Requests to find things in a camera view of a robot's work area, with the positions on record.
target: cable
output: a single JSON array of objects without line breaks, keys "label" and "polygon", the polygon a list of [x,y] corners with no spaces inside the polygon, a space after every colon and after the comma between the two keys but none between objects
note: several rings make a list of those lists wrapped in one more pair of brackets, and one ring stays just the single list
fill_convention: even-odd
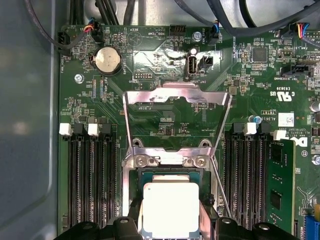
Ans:
[{"label": "cable", "polygon": [[213,24],[213,27],[215,28],[215,32],[218,34],[219,33],[219,23],[218,22],[215,22]]},{"label": "cable", "polygon": [[84,2],[83,0],[75,0],[75,16],[76,24],[83,25],[84,23]]},{"label": "cable", "polygon": [[24,0],[26,9],[32,19],[33,24],[38,28],[40,34],[46,39],[48,40],[50,43],[52,43],[54,46],[56,46],[57,48],[60,49],[72,49],[74,46],[76,46],[83,38],[84,36],[87,34],[86,32],[81,32],[74,40],[73,42],[71,42],[68,45],[64,45],[61,44],[59,42],[57,42],[56,40],[52,39],[51,36],[46,32],[46,30],[43,28],[43,26],[41,25],[41,23],[39,22],[39,19],[35,13],[35,10],[31,4],[31,0]]},{"label": "cable", "polygon": [[303,38],[301,38],[302,41],[304,41],[307,44],[310,44],[316,48],[320,49],[320,43],[312,41],[311,39],[309,39],[308,37],[304,36]]},{"label": "cable", "polygon": [[252,20],[248,6],[247,6],[247,0],[239,0],[239,7],[240,7],[240,12],[242,15],[242,18],[245,22],[245,24],[248,26],[248,28],[255,28],[257,25],[254,23]]},{"label": "cable", "polygon": [[320,8],[320,1],[313,3],[312,5],[306,7],[305,9],[288,16],[282,20],[270,23],[264,26],[246,28],[246,27],[232,27],[225,10],[220,2],[220,0],[206,0],[209,4],[213,13],[217,17],[218,21],[221,23],[225,31],[234,37],[254,37],[268,31],[277,30],[291,23],[295,23],[304,17],[309,16],[314,11]]},{"label": "cable", "polygon": [[136,0],[128,0],[125,8],[123,25],[131,25],[132,18],[134,16]]},{"label": "cable", "polygon": [[119,21],[111,1],[110,0],[103,0],[103,1],[104,1],[106,11],[109,13],[108,15],[110,16],[112,25],[119,25]]},{"label": "cable", "polygon": [[76,24],[76,0],[70,0],[69,24]]},{"label": "cable", "polygon": [[302,31],[302,36],[305,36],[306,35],[306,31],[307,31],[307,28],[309,27],[309,23],[307,23],[304,28],[303,28],[303,31]]},{"label": "cable", "polygon": [[320,43],[316,41],[312,41],[306,36],[307,28],[309,27],[309,23],[297,23],[296,26],[298,28],[298,36],[299,38],[307,44],[310,44],[316,48],[320,49]]},{"label": "cable", "polygon": [[99,12],[101,14],[102,20],[104,22],[105,25],[111,25],[111,22],[108,18],[108,13],[107,13],[107,9],[105,7],[105,4],[103,2],[103,0],[95,0],[96,2],[96,6],[99,9]]},{"label": "cable", "polygon": [[174,0],[175,3],[187,14],[191,15],[195,20],[199,21],[200,23],[212,27],[212,22],[204,19],[202,16],[198,15],[195,11],[193,11],[185,2],[184,0]]}]

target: integrated circuit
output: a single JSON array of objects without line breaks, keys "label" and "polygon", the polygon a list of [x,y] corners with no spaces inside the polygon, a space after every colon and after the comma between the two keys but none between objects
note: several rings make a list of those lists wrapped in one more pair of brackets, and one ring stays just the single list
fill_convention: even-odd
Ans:
[{"label": "integrated circuit", "polygon": [[276,191],[272,190],[270,193],[270,203],[278,210],[281,210],[281,197],[282,196]]},{"label": "integrated circuit", "polygon": [[253,49],[253,61],[254,62],[260,62],[260,63],[266,63],[267,58],[267,48],[266,47],[255,47]]},{"label": "integrated circuit", "polygon": [[87,116],[79,116],[79,122],[86,122]]},{"label": "integrated circuit", "polygon": [[277,164],[282,164],[283,163],[283,153],[282,153],[282,146],[274,144],[270,148],[271,151],[271,159],[273,162]]}]

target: microchip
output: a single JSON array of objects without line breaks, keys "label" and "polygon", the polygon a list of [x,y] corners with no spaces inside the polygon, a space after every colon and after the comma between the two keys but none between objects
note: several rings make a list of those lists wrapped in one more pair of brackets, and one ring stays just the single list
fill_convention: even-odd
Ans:
[{"label": "microchip", "polygon": [[170,127],[170,126],[167,126],[167,127],[165,128],[165,130],[164,130],[164,134],[165,134],[166,136],[171,136],[171,133],[172,133],[171,127]]},{"label": "microchip", "polygon": [[270,151],[271,151],[271,159],[273,160],[273,162],[277,164],[282,164],[283,162],[282,146],[272,144]]},{"label": "microchip", "polygon": [[230,86],[228,88],[228,92],[231,94],[231,95],[237,95],[237,92],[238,92],[238,88],[236,86]]},{"label": "microchip", "polygon": [[79,122],[86,122],[87,116],[79,116]]},{"label": "microchip", "polygon": [[267,48],[266,47],[255,47],[253,49],[253,61],[254,62],[267,62]]},{"label": "microchip", "polygon": [[276,209],[280,210],[281,209],[281,195],[272,190],[270,193],[270,203]]},{"label": "microchip", "polygon": [[93,116],[88,117],[88,124],[95,124],[96,123],[96,118]]},{"label": "microchip", "polygon": [[234,86],[238,87],[240,85],[240,80],[236,79],[234,80]]},{"label": "microchip", "polygon": [[107,124],[108,119],[106,117],[99,117],[98,118],[98,124]]}]

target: gray cable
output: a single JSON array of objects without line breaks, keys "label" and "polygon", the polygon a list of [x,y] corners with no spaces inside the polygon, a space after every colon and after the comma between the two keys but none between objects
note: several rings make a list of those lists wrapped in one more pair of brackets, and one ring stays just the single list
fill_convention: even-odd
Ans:
[{"label": "gray cable", "polygon": [[208,26],[208,27],[212,27],[213,26],[213,22],[208,21],[206,19],[204,19],[202,16],[198,15],[195,11],[193,11],[185,2],[184,0],[174,0],[175,3],[183,10],[185,11],[187,14],[189,14],[190,16],[192,16],[194,19],[198,20],[200,23]]},{"label": "gray cable", "polygon": [[39,19],[37,18],[37,15],[35,13],[34,8],[32,7],[32,4],[30,2],[30,0],[24,0],[24,3],[26,5],[26,9],[32,19],[32,22],[34,23],[34,25],[38,28],[40,34],[46,39],[48,40],[50,43],[52,43],[53,45],[55,45],[57,48],[60,49],[72,49],[74,46],[76,46],[81,39],[84,38],[84,36],[86,35],[86,32],[81,32],[74,40],[73,42],[71,42],[69,45],[64,45],[61,44],[59,42],[57,42],[56,40],[54,40],[53,38],[51,38],[51,36],[46,32],[46,30],[43,28],[43,26],[41,25]]},{"label": "gray cable", "polygon": [[312,5],[306,7],[305,9],[298,11],[297,13],[288,16],[279,21],[258,27],[233,27],[229,22],[229,19],[225,13],[225,10],[220,2],[220,0],[206,0],[209,7],[211,8],[214,15],[217,17],[218,21],[221,23],[225,31],[234,37],[255,37],[257,35],[266,33],[272,30],[278,30],[283,26],[291,23],[296,23],[297,21],[309,16],[316,10],[320,8],[320,1],[313,3]]},{"label": "gray cable", "polygon": [[317,47],[320,49],[320,43],[317,43],[315,41],[312,41],[311,39],[309,39],[308,37],[304,36],[303,38],[301,38],[302,41],[304,41],[307,44],[310,44],[314,47]]}]

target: wire connector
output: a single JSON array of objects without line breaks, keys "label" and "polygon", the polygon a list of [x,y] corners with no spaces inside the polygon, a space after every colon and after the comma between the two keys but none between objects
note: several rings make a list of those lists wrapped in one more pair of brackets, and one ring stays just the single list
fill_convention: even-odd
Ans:
[{"label": "wire connector", "polygon": [[91,37],[97,44],[102,44],[105,42],[104,40],[104,33],[101,29],[101,25],[99,22],[95,21],[95,19],[92,19],[93,29],[91,30]]},{"label": "wire connector", "polygon": [[[63,45],[69,45],[71,43],[71,38],[65,31],[59,31],[58,43]],[[68,56],[68,57],[72,56],[71,49],[64,49],[64,48],[58,47],[58,52],[63,56]]]},{"label": "wire connector", "polygon": [[215,45],[219,41],[219,22],[215,22],[207,33],[207,44],[208,45]]}]

